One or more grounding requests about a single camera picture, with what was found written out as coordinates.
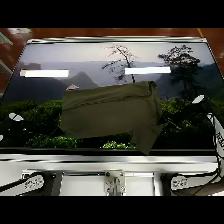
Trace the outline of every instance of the cloth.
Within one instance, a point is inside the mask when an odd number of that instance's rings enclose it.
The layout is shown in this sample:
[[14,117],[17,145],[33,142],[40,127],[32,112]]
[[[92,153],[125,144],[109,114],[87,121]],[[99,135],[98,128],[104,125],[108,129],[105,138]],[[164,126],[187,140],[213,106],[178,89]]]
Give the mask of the cloth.
[[148,154],[162,129],[161,115],[154,82],[65,91],[60,128],[75,138],[129,132],[137,149]]

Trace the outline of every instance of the tree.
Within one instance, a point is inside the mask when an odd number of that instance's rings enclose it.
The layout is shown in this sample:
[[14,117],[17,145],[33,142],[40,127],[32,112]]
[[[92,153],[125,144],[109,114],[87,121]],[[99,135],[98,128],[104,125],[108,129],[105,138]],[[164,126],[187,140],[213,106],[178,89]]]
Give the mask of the tree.
[[[112,53],[109,55],[119,54],[121,59],[116,61],[111,61],[102,66],[102,69],[109,68],[110,73],[119,74],[115,79],[119,82],[121,80],[126,81],[125,78],[125,68],[133,68],[134,61],[133,59],[136,57],[132,53],[129,52],[128,48],[122,45],[113,45],[112,47],[108,47],[107,49],[112,49]],[[135,83],[135,77],[132,74],[132,81]]]
[[186,45],[174,47],[167,54],[160,54],[158,58],[163,59],[171,69],[173,76],[172,83],[183,82],[184,91],[181,93],[183,97],[196,97],[201,87],[195,80],[195,75],[201,70],[199,66],[200,60],[190,55],[192,49]]

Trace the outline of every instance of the flat screen display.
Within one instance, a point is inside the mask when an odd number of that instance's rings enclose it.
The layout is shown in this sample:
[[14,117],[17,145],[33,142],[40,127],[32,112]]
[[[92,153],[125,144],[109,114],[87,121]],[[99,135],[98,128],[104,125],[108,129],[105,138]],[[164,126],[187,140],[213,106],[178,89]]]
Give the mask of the flat screen display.
[[[176,68],[187,67],[184,72]],[[125,74],[125,68],[169,67],[168,73]],[[43,70],[41,77],[24,76]],[[54,70],[55,76],[44,75]],[[61,77],[57,70],[67,70]],[[82,89],[154,81],[161,98],[163,130],[155,149],[211,149],[213,128],[198,115],[179,127],[169,119],[196,96],[207,95],[224,112],[224,83],[207,43],[104,42],[29,44],[25,47],[2,98],[0,121],[23,119],[26,125],[0,133],[0,147],[133,150],[130,133],[76,139],[64,137],[61,102],[68,87]]]

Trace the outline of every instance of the wooden floor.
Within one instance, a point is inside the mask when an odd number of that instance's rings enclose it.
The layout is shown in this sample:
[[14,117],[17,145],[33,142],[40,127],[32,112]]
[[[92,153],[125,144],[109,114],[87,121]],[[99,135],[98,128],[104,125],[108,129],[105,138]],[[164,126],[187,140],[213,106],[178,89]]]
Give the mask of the wooden floor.
[[[224,28],[30,28],[31,32],[14,33],[0,28],[13,45],[0,44],[0,60],[11,70],[28,39],[75,36],[193,36],[206,37],[224,74]],[[4,91],[8,76],[0,71],[0,93]]]

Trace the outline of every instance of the cloudy sky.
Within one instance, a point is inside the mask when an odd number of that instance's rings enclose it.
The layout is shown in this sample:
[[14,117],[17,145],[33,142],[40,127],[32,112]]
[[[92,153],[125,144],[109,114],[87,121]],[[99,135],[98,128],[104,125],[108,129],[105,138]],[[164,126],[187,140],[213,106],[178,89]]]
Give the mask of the cloudy sky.
[[[163,62],[157,56],[166,54],[174,46],[180,47],[182,43],[120,43],[137,56],[136,61]],[[193,50],[192,56],[199,58],[201,63],[214,63],[213,57],[205,43],[185,44]],[[83,62],[83,61],[112,61],[120,58],[116,54],[108,57],[111,43],[58,43],[27,45],[21,61],[28,63],[47,62]]]

